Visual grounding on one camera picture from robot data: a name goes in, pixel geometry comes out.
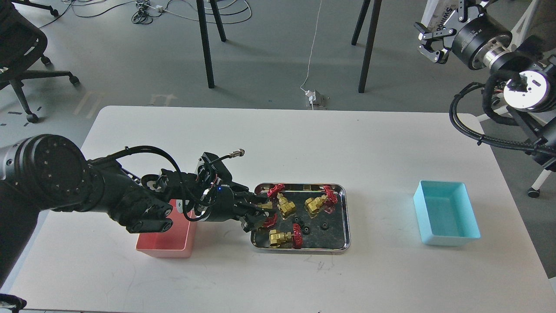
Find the pink bin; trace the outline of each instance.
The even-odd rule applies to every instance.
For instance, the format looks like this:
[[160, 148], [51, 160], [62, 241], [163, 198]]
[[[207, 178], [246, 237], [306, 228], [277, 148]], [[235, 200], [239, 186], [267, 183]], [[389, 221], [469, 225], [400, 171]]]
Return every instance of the pink bin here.
[[173, 206], [173, 210], [168, 218], [173, 221], [172, 227], [164, 233], [139, 234], [135, 245], [137, 251], [159, 258], [188, 258], [191, 256], [197, 223], [188, 221], [183, 213], [178, 212], [176, 200], [170, 200], [170, 204]]

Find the robotic arm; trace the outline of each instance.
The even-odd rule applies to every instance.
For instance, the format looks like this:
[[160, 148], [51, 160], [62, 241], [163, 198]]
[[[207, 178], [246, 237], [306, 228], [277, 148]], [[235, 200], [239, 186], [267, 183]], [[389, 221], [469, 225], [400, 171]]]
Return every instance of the robotic arm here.
[[[470, 70], [490, 70], [486, 84], [471, 83], [455, 95], [450, 120], [456, 129], [478, 144], [524, 151], [545, 169], [556, 172], [556, 118], [541, 125], [531, 114], [556, 109], [556, 56], [542, 60], [543, 53], [556, 46], [556, 2], [533, 1], [527, 11], [533, 17], [522, 18], [517, 27], [520, 35], [533, 35], [519, 47], [515, 39], [512, 41], [512, 33], [487, 14], [485, 8], [493, 2], [429, 0], [422, 23], [415, 23], [420, 32], [418, 49], [435, 63], [446, 63], [451, 51]], [[459, 100], [476, 89], [483, 89], [484, 112], [499, 124], [520, 126], [528, 136], [525, 142], [477, 133], [458, 119]], [[510, 118], [493, 110], [501, 99], [508, 104]]]
[[[122, 168], [118, 158], [154, 153], [175, 171], [139, 178]], [[161, 149], [137, 146], [86, 160], [74, 143], [58, 135], [39, 135], [0, 148], [0, 285], [21, 254], [40, 211], [105, 212], [130, 233], [165, 232], [170, 199], [182, 199], [191, 221], [242, 222], [245, 232], [262, 227], [273, 210], [258, 207], [266, 196], [232, 181], [222, 160], [243, 156], [238, 150], [218, 157], [205, 152], [195, 173], [182, 173]], [[188, 213], [195, 211], [197, 217]]]

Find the white table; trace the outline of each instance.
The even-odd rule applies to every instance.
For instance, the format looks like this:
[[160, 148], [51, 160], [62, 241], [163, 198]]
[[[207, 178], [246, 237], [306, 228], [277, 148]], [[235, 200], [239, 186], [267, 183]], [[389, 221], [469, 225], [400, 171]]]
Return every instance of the white table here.
[[[475, 129], [470, 115], [463, 120]], [[135, 251], [103, 213], [51, 213], [11, 290], [30, 309], [118, 312], [554, 312], [556, 295], [488, 146], [447, 114], [103, 109], [84, 145], [96, 158], [155, 145], [182, 170], [204, 152], [234, 181], [328, 182], [346, 189], [351, 247], [342, 255], [256, 251], [235, 221], [200, 223], [193, 256]], [[121, 159], [138, 175], [170, 165]], [[421, 243], [413, 206], [420, 179], [466, 183], [483, 238], [464, 247]]]

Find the gray floor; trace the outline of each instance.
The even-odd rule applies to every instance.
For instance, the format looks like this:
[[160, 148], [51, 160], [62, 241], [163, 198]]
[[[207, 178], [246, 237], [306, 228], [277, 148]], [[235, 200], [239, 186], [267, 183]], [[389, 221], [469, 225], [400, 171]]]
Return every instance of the gray floor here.
[[[123, 2], [109, 0], [76, 7], [76, 12], [96, 14]], [[42, 0], [42, 3], [53, 5], [60, 13], [66, 7], [55, 0]], [[160, 0], [151, 3], [166, 4]], [[488, 77], [487, 70], [471, 72], [455, 56], [446, 65], [436, 65], [417, 52], [413, 22], [421, 19], [425, 0], [407, 4], [386, 1], [381, 10], [366, 93], [358, 94], [364, 51], [361, 43], [365, 42], [368, 21], [361, 43], [353, 47], [350, 40], [360, 3], [324, 0], [322, 4], [305, 87], [329, 97], [326, 109], [447, 112], [453, 95], [463, 86], [471, 81], [484, 82]], [[226, 43], [219, 41], [216, 27], [209, 25], [217, 85], [213, 90], [207, 88], [197, 22], [165, 14], [151, 25], [133, 25], [131, 15], [136, 10], [133, 3], [94, 18], [76, 17], [70, 9], [43, 29], [49, 39], [46, 54], [54, 64], [49, 69], [71, 70], [81, 84], [73, 87], [63, 77], [26, 81], [24, 90], [31, 108], [41, 108], [37, 112], [41, 117], [38, 124], [27, 124], [24, 115], [12, 113], [22, 110], [9, 87], [0, 91], [0, 124], [3, 125], [0, 146], [42, 133], [61, 134], [81, 145], [99, 109], [108, 105], [306, 110], [299, 85], [307, 71], [319, 0], [261, 0], [250, 5], [252, 19], [225, 26], [229, 38]], [[499, 2], [489, 12], [511, 28], [527, 5], [527, 1]], [[17, 8], [36, 25], [52, 20], [47, 11]], [[243, 4], [234, 4], [230, 12], [235, 8], [243, 8]], [[196, 17], [183, 1], [172, 2], [170, 10]], [[224, 20], [237, 21], [243, 17], [246, 12]], [[40, 62], [32, 67], [43, 68]], [[478, 101], [478, 93], [470, 95], [462, 101], [461, 111], [480, 115]], [[160, 136], [164, 136], [164, 121], [152, 122], [160, 124]], [[497, 136], [525, 139], [519, 130], [497, 126], [492, 121], [484, 122], [483, 128]], [[277, 130], [261, 130], [262, 133], [274, 131]], [[556, 178], [547, 180], [540, 198], [528, 198], [526, 190], [541, 168], [525, 154], [493, 150], [547, 276], [554, 277]]]

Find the black table leg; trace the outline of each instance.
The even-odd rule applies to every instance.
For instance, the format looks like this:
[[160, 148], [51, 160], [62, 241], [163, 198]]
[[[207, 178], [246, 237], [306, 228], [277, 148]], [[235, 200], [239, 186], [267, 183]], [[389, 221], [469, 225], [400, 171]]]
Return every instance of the black table leg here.
[[357, 45], [357, 39], [359, 39], [359, 33], [361, 32], [361, 27], [363, 26], [363, 22], [365, 21], [365, 16], [367, 15], [367, 11], [369, 10], [369, 4], [371, 0], [364, 0], [363, 6], [361, 7], [361, 12], [359, 12], [359, 19], [357, 20], [357, 25], [355, 25], [355, 31], [353, 32], [353, 37], [351, 38], [351, 45]]
[[214, 75], [212, 74], [212, 61], [210, 59], [210, 46], [208, 43], [209, 34], [207, 32], [205, 4], [203, 3], [203, 0], [197, 0], [197, 13], [199, 15], [199, 27], [201, 28], [201, 41], [203, 43], [203, 54], [205, 55], [208, 87], [214, 88]]
[[212, 14], [214, 14], [214, 20], [216, 22], [216, 27], [218, 28], [218, 33], [220, 34], [220, 40], [222, 42], [226, 42], [226, 34], [224, 33], [224, 26], [222, 25], [222, 19], [220, 18], [220, 12], [218, 11], [216, 0], [210, 0], [210, 6], [212, 8]]
[[361, 78], [359, 78], [359, 93], [365, 92], [365, 84], [367, 83], [367, 74], [369, 73], [369, 64], [371, 62], [371, 54], [373, 52], [373, 44], [375, 42], [376, 25], [379, 22], [380, 5], [382, 0], [375, 0], [373, 4], [373, 12], [371, 13], [371, 25], [369, 27], [369, 35], [367, 36], [367, 45], [365, 46], [365, 55], [363, 57], [363, 67], [361, 69]]

